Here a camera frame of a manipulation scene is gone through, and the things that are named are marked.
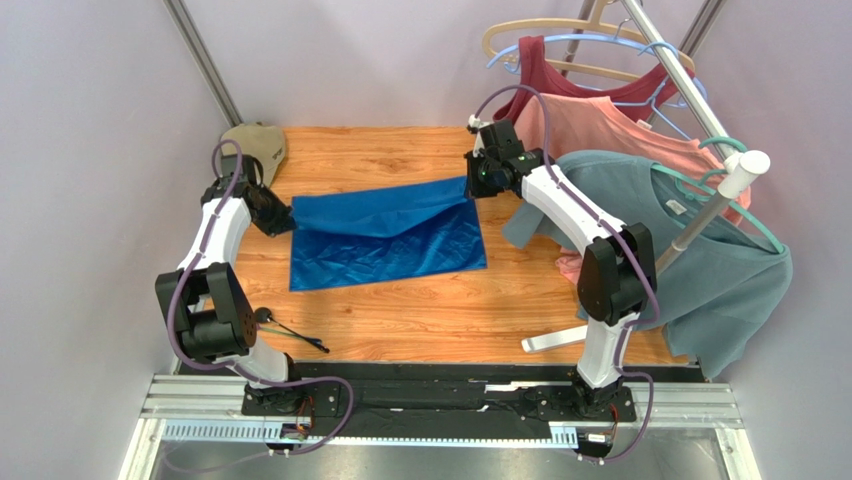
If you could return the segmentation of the blue cloth napkin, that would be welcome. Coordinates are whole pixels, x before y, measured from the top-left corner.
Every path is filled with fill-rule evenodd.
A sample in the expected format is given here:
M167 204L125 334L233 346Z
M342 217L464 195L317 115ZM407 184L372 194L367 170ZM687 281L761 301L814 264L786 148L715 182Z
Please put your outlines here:
M462 177L293 200L293 292L484 269L477 207Z

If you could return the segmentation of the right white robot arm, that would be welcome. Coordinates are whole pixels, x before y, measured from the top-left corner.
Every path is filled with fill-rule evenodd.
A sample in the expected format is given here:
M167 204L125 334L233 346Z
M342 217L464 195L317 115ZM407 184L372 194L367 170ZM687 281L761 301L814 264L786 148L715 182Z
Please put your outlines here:
M539 149L504 155L493 147L465 155L469 198L512 192L521 206L503 236L517 248L543 235L579 253L577 294L588 316L585 346L577 365L583 384L603 390L623 377L624 346L645 307L659 308L650 230L627 225L606 212L568 175L579 153L558 160Z

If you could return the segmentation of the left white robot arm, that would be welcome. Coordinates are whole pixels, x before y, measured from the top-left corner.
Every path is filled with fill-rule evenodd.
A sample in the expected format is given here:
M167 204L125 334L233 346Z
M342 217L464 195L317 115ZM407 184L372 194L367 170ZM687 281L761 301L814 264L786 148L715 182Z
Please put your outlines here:
M202 223L176 270L159 275L155 292L178 358L202 371L228 368L254 387L298 380L291 356L258 335L258 320L234 271L245 232L274 238L297 224L262 180L259 161L232 154L201 198Z

